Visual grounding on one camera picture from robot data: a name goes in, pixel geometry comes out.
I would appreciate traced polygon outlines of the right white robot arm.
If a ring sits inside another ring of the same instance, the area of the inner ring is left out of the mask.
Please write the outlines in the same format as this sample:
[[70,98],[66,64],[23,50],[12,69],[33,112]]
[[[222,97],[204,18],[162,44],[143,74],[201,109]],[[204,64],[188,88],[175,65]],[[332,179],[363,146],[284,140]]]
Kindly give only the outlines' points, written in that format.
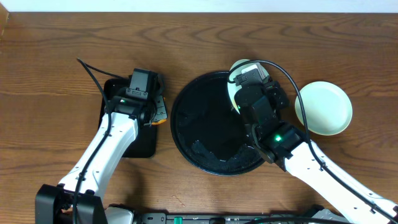
[[358,182],[305,133],[281,119],[289,100],[278,82],[228,84],[231,102],[265,161],[302,180],[351,223],[397,223],[397,204]]

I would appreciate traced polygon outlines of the orange sponge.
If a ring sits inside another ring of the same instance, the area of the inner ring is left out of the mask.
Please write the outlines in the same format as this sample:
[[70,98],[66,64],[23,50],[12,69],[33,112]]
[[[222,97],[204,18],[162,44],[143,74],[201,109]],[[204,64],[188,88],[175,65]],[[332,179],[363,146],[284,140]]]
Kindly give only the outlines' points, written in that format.
[[155,98],[155,113],[152,118],[151,125],[159,125],[164,123],[168,118],[168,113],[165,105],[165,98],[159,95]]

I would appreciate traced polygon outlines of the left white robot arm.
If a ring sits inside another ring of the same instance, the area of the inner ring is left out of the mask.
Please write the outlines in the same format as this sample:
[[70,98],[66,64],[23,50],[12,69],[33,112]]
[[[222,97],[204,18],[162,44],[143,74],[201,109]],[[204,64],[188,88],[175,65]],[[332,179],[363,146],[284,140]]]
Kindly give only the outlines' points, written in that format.
[[134,211],[103,206],[120,160],[154,155],[157,125],[167,119],[161,94],[143,99],[114,96],[107,102],[98,132],[80,160],[57,185],[41,186],[35,196],[36,223],[134,223]]

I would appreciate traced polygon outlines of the light green plate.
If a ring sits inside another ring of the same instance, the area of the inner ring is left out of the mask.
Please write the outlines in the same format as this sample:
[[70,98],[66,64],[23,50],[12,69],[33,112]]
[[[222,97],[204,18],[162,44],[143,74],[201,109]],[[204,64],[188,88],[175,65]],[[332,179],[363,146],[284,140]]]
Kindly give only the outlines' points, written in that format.
[[300,90],[308,129],[319,135],[332,136],[343,132],[353,117],[348,95],[330,82],[312,82]]
[[[269,73],[258,62],[256,62],[256,63],[248,63],[248,64],[245,64],[245,65],[237,68],[235,71],[232,72],[232,74],[229,76],[228,79],[232,80],[236,76],[252,70],[254,68],[254,66],[256,66],[259,69],[259,71],[263,75],[265,75],[267,81],[270,80],[271,77],[270,77]],[[228,96],[229,96],[229,99],[231,101],[231,104],[232,104],[234,110],[239,114],[239,109],[238,109],[238,106],[237,106],[237,104],[235,102],[234,96],[235,96],[235,94],[237,93],[238,90],[242,89],[242,86],[241,85],[237,86],[235,83],[227,83],[227,89],[228,89]]]

